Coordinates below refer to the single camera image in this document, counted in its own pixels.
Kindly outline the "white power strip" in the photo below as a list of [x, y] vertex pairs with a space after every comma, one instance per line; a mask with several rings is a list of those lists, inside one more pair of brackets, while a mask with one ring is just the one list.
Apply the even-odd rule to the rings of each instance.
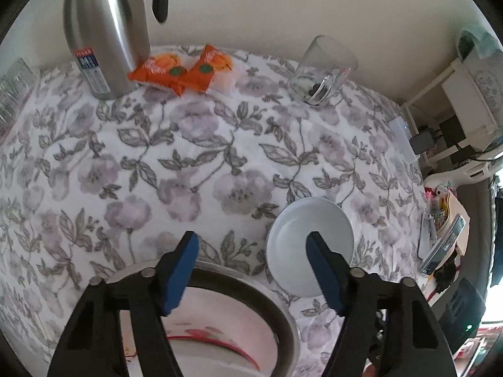
[[412, 135], [406, 121], [401, 117], [395, 117], [389, 122], [389, 128], [393, 135], [393, 141], [401, 152], [406, 163], [411, 164], [419, 160], [410, 145]]

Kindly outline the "teal cloth on shelf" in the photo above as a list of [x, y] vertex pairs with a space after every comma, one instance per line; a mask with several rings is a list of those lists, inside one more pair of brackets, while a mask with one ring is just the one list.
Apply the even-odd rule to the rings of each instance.
[[502, 51], [502, 45], [483, 26], [469, 24], [459, 31], [456, 37], [456, 49], [461, 60], [475, 50], [478, 58], [485, 60], [496, 52]]

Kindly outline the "stainless steel thermos jug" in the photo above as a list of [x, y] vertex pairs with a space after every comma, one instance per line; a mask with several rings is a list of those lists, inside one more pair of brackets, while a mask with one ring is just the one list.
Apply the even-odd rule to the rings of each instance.
[[150, 56], [144, 0], [64, 0], [67, 45], [102, 101], [136, 89], [128, 75]]

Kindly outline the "floral grey tablecloth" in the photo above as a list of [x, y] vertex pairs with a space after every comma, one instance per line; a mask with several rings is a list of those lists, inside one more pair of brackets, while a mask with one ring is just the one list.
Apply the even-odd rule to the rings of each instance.
[[47, 373], [90, 278], [155, 259], [188, 230], [203, 260], [289, 307], [297, 373], [317, 374], [342, 321], [321, 298], [285, 291], [266, 264], [270, 225], [301, 198], [344, 210], [355, 265], [427, 284], [416, 252], [423, 180], [389, 129], [398, 105], [347, 82], [314, 109], [287, 92], [294, 63], [231, 57], [242, 74], [228, 97], [141, 87], [99, 101], [72, 62], [41, 74], [1, 146], [1, 330], [30, 374]]

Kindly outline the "strawberry pattern bowl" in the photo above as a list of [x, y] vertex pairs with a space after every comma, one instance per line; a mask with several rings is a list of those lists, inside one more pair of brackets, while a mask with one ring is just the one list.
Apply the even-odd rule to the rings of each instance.
[[207, 329], [182, 325], [165, 331], [183, 376], [263, 376], [241, 349]]

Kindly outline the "clear glass mug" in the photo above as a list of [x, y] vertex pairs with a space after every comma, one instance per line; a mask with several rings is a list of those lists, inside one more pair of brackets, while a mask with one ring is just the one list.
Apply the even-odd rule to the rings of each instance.
[[356, 56], [338, 40], [317, 36], [288, 79], [289, 94], [310, 107], [323, 107], [358, 65]]

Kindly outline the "upturned drinking glass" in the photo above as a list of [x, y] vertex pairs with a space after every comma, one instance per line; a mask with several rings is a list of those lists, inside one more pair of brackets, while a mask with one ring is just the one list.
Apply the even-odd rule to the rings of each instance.
[[39, 78], [39, 69], [31, 68], [22, 58], [1, 77], [1, 138], [13, 127]]

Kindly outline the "pink floral rim plate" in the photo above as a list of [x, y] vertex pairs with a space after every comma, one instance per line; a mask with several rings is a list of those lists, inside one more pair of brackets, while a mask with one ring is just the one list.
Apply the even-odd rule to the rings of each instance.
[[180, 305], [161, 321], [164, 331], [166, 326], [182, 325], [207, 329], [241, 349], [263, 376], [271, 376], [274, 370], [278, 344], [271, 327], [256, 311], [225, 294], [187, 288]]

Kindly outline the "white lattice shelf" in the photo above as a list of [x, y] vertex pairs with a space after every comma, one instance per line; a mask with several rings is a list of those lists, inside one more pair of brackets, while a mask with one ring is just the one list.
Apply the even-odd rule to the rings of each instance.
[[502, 168], [500, 125], [461, 60], [456, 59], [401, 109], [412, 134], [436, 132], [436, 145], [419, 155], [424, 185], [459, 186], [491, 178]]

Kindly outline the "stainless steel plate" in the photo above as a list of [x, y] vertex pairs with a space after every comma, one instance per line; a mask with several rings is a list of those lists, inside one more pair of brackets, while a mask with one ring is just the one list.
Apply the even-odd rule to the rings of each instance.
[[297, 326], [272, 291], [236, 270], [202, 261], [196, 263], [187, 288], [225, 294], [256, 311], [271, 327], [278, 344], [278, 359], [271, 376], [293, 375], [300, 353]]

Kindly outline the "light blue bowl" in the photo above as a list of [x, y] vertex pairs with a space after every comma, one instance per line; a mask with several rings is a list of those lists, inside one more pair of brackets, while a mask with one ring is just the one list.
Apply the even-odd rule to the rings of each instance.
[[287, 206], [268, 231], [266, 258], [274, 280], [287, 293], [308, 298], [322, 294], [316, 278], [322, 264], [316, 241], [340, 254], [346, 263], [354, 252], [350, 220], [325, 198], [302, 198]]

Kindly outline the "orange snack packet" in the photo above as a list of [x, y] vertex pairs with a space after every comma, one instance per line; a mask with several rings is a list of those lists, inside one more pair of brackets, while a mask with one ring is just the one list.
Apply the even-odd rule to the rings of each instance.
[[159, 90], [172, 90], [181, 96], [185, 88], [179, 79], [187, 73], [179, 55], [166, 52], [150, 56], [141, 66], [127, 75], [128, 80]]
[[178, 82], [185, 89], [200, 93], [216, 92], [232, 96], [243, 73], [244, 66], [240, 61], [206, 44], [200, 58]]

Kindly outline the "black charger adapter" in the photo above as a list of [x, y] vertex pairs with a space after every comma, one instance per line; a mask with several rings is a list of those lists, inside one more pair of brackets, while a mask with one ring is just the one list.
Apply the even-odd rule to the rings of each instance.
[[416, 155], [431, 150], [436, 145], [436, 134], [433, 130], [427, 129], [416, 135], [410, 140], [409, 144]]

